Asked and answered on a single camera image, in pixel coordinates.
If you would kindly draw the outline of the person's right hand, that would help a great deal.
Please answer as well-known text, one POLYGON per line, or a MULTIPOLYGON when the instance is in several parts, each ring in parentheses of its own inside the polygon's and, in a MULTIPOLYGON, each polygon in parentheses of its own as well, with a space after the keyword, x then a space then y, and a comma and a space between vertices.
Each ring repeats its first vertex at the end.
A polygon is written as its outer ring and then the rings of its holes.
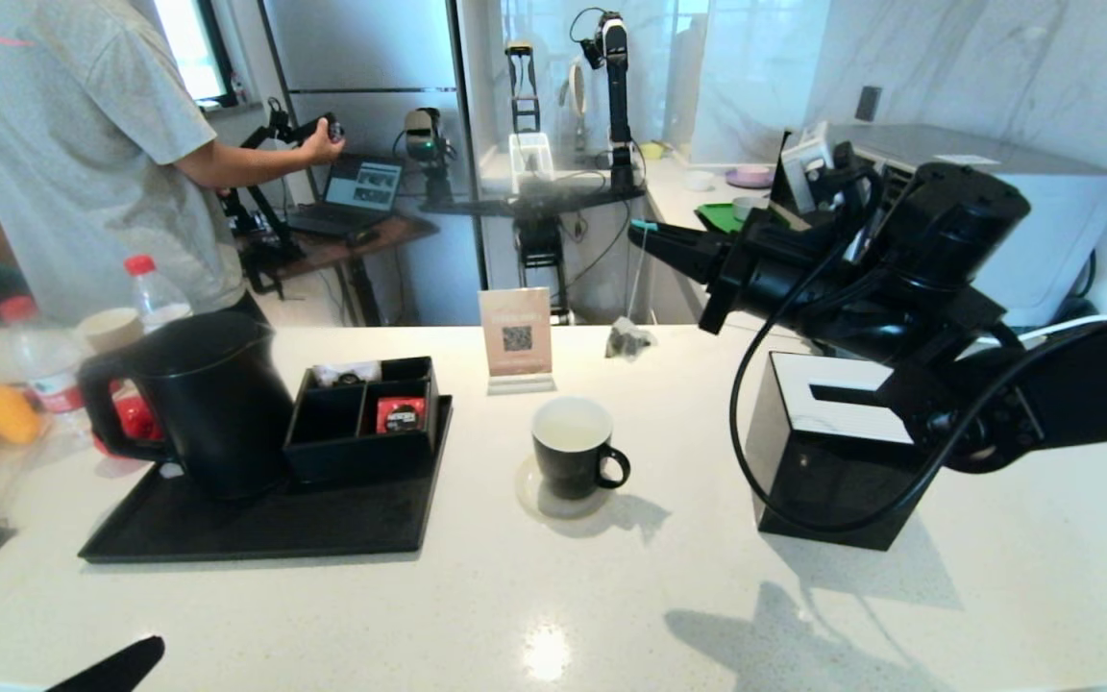
POLYGON ((341 123, 333 114, 317 118, 299 146, 306 166, 330 165, 339 158, 344 148, 341 123))

